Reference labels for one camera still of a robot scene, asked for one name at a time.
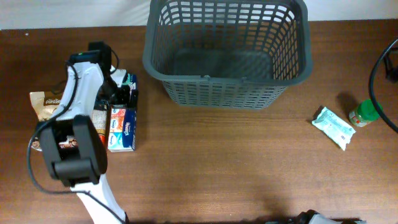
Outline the orange red pasta packet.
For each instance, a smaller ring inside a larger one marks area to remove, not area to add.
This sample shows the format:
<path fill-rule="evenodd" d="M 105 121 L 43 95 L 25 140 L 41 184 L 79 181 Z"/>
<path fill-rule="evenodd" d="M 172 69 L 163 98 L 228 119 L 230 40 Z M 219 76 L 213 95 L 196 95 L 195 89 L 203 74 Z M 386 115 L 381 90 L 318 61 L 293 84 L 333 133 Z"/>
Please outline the orange red pasta packet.
<path fill-rule="evenodd" d="M 98 136 L 106 146 L 107 140 L 107 121 L 108 121 L 108 108 L 107 106 L 99 106 L 93 110 L 91 120 L 98 133 Z"/>

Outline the Kleenex tissue multipack box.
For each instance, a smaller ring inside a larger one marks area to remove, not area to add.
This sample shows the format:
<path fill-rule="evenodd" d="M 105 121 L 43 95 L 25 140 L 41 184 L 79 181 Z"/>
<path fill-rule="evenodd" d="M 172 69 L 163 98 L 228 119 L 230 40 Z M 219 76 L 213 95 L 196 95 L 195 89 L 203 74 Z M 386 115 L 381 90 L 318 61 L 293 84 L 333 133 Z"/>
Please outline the Kleenex tissue multipack box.
<path fill-rule="evenodd" d="M 128 102 L 126 105 L 111 107 L 108 150 L 111 152 L 128 152 L 136 150 L 136 120 L 139 90 L 137 77 L 127 73 L 122 87 L 129 87 Z"/>

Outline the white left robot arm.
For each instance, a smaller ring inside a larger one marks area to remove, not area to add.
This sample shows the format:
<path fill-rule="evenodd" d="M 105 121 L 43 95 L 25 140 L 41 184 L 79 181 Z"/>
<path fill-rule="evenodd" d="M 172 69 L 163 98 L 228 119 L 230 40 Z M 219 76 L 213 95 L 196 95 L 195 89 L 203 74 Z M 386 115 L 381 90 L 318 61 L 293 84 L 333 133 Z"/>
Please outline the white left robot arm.
<path fill-rule="evenodd" d="M 31 137 L 39 140 L 49 175 L 65 190 L 45 189 L 29 169 L 33 185 L 50 195 L 77 195 L 95 223 L 129 221 L 108 184 L 106 148 L 91 119 L 97 102 L 131 103 L 130 87 L 114 80 L 115 75 L 127 74 L 112 64 L 115 56 L 103 41 L 90 42 L 86 52 L 72 54 L 65 62 L 68 78 L 60 104 Z"/>

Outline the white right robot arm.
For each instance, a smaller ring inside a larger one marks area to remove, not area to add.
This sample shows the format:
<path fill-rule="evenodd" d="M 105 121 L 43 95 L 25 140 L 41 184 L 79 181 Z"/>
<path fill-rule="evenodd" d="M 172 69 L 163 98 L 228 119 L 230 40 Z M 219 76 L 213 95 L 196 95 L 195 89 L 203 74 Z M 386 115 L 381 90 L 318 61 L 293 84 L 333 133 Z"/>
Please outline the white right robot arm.
<path fill-rule="evenodd" d="M 297 217 L 293 218 L 293 224 L 367 224 L 367 221 L 357 218 L 338 218 L 331 219 L 318 213 L 315 210 L 301 212 Z"/>

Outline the grey plastic basket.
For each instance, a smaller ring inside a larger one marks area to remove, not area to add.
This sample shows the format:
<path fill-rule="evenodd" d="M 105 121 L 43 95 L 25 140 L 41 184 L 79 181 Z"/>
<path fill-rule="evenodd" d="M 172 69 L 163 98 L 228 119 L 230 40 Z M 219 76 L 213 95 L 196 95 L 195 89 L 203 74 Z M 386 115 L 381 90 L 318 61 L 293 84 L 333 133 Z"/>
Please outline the grey plastic basket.
<path fill-rule="evenodd" d="M 146 72 L 185 106 L 260 110 L 312 73 L 303 0 L 151 1 Z"/>

